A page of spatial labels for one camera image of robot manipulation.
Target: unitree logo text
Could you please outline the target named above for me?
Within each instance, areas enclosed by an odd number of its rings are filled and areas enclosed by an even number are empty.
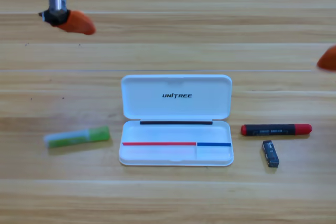
[[[193,95],[192,94],[163,94],[162,97],[164,98],[191,98]]]

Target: case lid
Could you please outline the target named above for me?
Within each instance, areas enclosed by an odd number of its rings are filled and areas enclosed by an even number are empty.
[[[131,75],[121,89],[129,119],[221,120],[230,113],[232,81],[221,74]]]

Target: blue stripe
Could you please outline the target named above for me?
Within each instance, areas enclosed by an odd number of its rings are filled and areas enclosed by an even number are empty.
[[[231,143],[197,143],[197,146],[224,146],[224,147],[231,147]]]

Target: red stripe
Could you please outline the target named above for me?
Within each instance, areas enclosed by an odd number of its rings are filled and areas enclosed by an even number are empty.
[[[125,142],[127,146],[196,146],[194,142]]]

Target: black usb drive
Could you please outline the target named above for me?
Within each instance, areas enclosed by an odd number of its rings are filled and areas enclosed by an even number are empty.
[[[263,149],[268,167],[278,167],[279,158],[271,140],[263,141]]]

